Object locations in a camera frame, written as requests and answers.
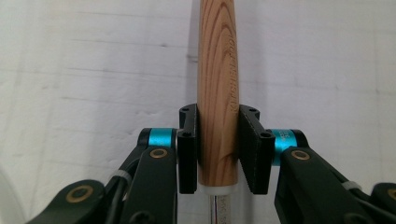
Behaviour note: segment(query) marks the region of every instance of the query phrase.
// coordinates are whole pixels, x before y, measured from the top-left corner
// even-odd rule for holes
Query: black plastic part
[[[148,147],[140,158],[128,198],[124,203],[120,223],[131,223],[138,214],[148,212],[161,224],[177,222],[176,153],[170,147],[162,158],[153,158],[150,152],[159,147]]]
[[[373,188],[369,202],[396,215],[396,184],[380,183]]]
[[[259,122],[260,111],[239,106],[239,160],[253,194],[267,194],[275,153],[275,136]]]
[[[305,134],[297,129],[291,129],[297,141],[297,147],[309,147]]]
[[[308,154],[309,159],[293,157],[294,150]],[[374,223],[322,160],[308,147],[291,147],[282,153],[275,201],[281,223]]]
[[[66,200],[67,195],[73,189],[89,186],[92,194],[81,202]],[[75,197],[84,195],[86,191],[76,191]],[[53,224],[53,223],[102,223],[106,218],[106,207],[104,206],[105,188],[96,180],[81,180],[71,184],[55,196],[47,208],[37,217],[29,221],[29,224]]]
[[[178,190],[182,194],[193,194],[197,190],[198,118],[196,105],[186,105],[179,110]]]
[[[171,148],[177,147],[177,129],[172,129],[172,144]]]
[[[142,153],[146,150],[149,145],[149,133],[151,132],[150,128],[143,129],[139,137],[137,138],[137,145],[132,150],[132,152],[128,155],[126,160],[122,163],[119,170],[123,170],[128,172],[131,178],[134,178],[134,173],[136,172],[137,165],[139,163],[140,157]],[[117,189],[117,182],[118,178],[113,177],[110,181],[106,184],[106,196],[111,200],[116,192]]]

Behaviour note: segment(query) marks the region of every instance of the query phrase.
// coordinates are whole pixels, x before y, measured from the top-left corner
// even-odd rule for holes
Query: white zip tie
[[[350,189],[359,189],[361,190],[361,186],[355,181],[347,181],[341,184],[346,190]]]
[[[128,186],[131,186],[131,184],[132,184],[132,177],[126,171],[117,170],[113,173],[113,175],[110,177],[110,179],[113,178],[113,176],[119,176],[119,177],[124,178],[126,180],[126,183],[128,184]]]

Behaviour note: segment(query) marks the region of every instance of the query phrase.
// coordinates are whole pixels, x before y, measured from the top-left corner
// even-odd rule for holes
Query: wooden rod
[[[237,183],[238,65],[233,0],[201,0],[198,111],[199,181],[207,187]]]

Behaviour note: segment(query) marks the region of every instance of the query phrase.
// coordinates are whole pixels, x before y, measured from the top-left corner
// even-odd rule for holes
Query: cyan metal collar
[[[289,147],[297,147],[297,139],[294,132],[290,129],[271,129],[276,137],[275,139],[275,156],[273,165],[280,165],[280,155]]]
[[[153,128],[149,133],[149,147],[172,147],[173,129]]]

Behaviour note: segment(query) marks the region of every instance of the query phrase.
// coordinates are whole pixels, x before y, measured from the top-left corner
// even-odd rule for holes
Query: black screw
[[[154,154],[155,156],[161,156],[161,155],[163,155],[163,151],[156,150],[156,151],[153,152],[153,154]]]
[[[347,213],[344,215],[345,224],[368,224],[370,223],[367,218],[356,213]]]
[[[183,137],[191,137],[192,136],[191,133],[183,133],[182,135],[183,135]]]
[[[130,224],[155,224],[155,217],[148,211],[136,212],[131,219]]]
[[[261,133],[261,137],[271,137],[272,135],[270,133]]]
[[[80,197],[83,197],[87,193],[88,193],[87,189],[78,189],[73,192],[72,196],[73,196],[73,198],[80,198]]]

